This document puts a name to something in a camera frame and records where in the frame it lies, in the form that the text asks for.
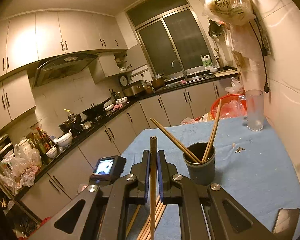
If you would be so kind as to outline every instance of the table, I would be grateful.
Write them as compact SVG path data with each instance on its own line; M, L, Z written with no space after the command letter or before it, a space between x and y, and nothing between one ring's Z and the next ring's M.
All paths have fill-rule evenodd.
M213 122L168 127L186 147L200 141L207 142ZM158 137L158 150L165 152L166 160L176 165L178 173L189 177L182 152L159 129L144 130L121 155L127 159L122 175L130 173L134 163L141 162L144 149L150 149L150 136ZM239 147L246 151L235 153ZM266 228L272 230L280 208L300 208L300 184L282 142L274 129L265 122L264 129L253 132L242 125L242 119L219 121L214 141L216 149L216 176L220 184ZM150 213L150 200L141 206L127 237L136 239ZM129 217L135 206L129 208ZM300 234L300 217L294 235ZM155 232L155 239L181 239L178 205L168 205Z

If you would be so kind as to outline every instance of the cabinet handle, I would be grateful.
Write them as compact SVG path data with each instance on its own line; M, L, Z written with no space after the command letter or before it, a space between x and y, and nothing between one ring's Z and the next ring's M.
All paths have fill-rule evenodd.
M186 94L183 92L183 95L185 96L185 100L186 100L186 102L188 102L188 100L187 100L187 97L186 97Z
M188 91L188 96L189 96L189 100L190 100L190 102L192 102L192 101L191 101L191 97L190 97L190 94L189 94L189 91Z
M130 117L130 121L132 122L132 118L131 118L130 114L129 114L129 113L127 113L127 115Z
M105 130L105 132L106 132L106 134L107 134L108 137L109 137L109 141L111 141L111 137L110 137L110 135L108 134L107 130Z
M49 182L58 192L60 192L60 190L58 190L58 188L51 182L51 180L49 180Z
M1 96L1 100L2 100L3 109L6 110L6 106L4 105L4 101L3 101L3 96Z
M56 180L56 182L58 182L59 184L60 184L60 186L62 187L62 188L64 188L63 187L63 185L59 182L59 180L57 180L57 178L53 175L53 178Z
M7 104L8 104L8 107L10 107L10 104L9 104L9 99L8 99L8 95L6 93L6 99L7 99Z
M110 133L112 134L112 138L114 138L114 135L113 135L113 133L112 133L111 129L110 129L110 128L108 128L108 130L109 130L109 131L110 131Z
M219 91L218 91L217 85L216 85L216 91L217 91L217 95L218 95L218 97L219 97Z

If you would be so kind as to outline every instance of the tiled wall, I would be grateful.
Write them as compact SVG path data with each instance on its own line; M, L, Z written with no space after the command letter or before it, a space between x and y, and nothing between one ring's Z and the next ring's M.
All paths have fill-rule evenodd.
M110 96L109 89L121 91L118 77L110 77L98 84L94 84L88 68L77 74L55 80L46 85L35 87L32 92L37 108L34 114L24 118L7 130L11 141L18 143L22 136L31 132L30 126L40 120L42 129L49 135L59 137L62 131L59 124L67 120L64 108L71 109L75 114L106 100Z
M271 56L266 57L270 92L265 115L281 138L300 181L300 11L292 0L252 0L266 29ZM250 60L241 69L245 90L263 90L262 63Z

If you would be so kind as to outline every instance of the silver bolt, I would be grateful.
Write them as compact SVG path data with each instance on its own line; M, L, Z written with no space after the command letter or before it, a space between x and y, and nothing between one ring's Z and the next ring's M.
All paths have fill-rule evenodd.
M136 176L133 175L133 174L128 174L128 175L126 176L126 180L128 180L128 181L132 181L132 180L135 180L135 179L136 179Z
M221 189L221 186L219 184L217 184L217 183L212 183L210 187L214 191L218 191L218 190Z
M95 191L97 191L98 190L98 185L96 185L96 184L91 184L91 185L89 185L88 186L88 191L90 191L90 192L95 192Z
M181 175L181 174L174 174L174 175L172 176L172 178L173 178L174 180L182 180L182 175Z

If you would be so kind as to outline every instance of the black countertop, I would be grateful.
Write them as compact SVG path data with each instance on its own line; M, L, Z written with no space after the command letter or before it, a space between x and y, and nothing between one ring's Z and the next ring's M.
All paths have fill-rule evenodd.
M69 152L71 152L75 147L77 147L80 143L82 143L86 138L88 138L90 135L92 135L94 132L96 132L98 129L100 129L103 125L108 123L114 117L116 117L117 115L122 113L125 109L129 108L130 106L132 106L134 103L138 102L139 100L150 98L150 97L157 96L157 95L160 95L163 93L171 92L174 90L178 90L178 89L182 89L182 88L186 88L186 87L190 87L190 86L194 86L194 85L199 85L199 84L208 83L208 82L221 80L221 79L225 79L225 78L230 78L230 77L236 77L237 75L238 75L237 73L229 74L229 75L225 75L225 76L221 76L221 77L215 77L214 75L212 75L212 77L209 77L206 79L197 80L197 81L193 81L193 82L187 82L184 84L179 84L179 85L175 85L175 86L168 87L165 89L161 89L150 95L142 95L138 98L130 98L129 102L126 103L123 107L115 110L110 115L107 115L106 117L101 119L98 123L95 123L94 125L92 125L89 129L84 130L77 137L74 137L71 144L67 147L64 147L63 151L61 153L58 153L58 155L54 159L52 159L52 161L49 164L43 164L40 172L37 173L35 176L34 183L36 183L44 174L47 173L48 170L50 170L54 165L56 165L64 156L66 156ZM20 192L18 193L18 195L15 196L15 198L17 200L20 199L30 188L31 187L23 187L20 190Z

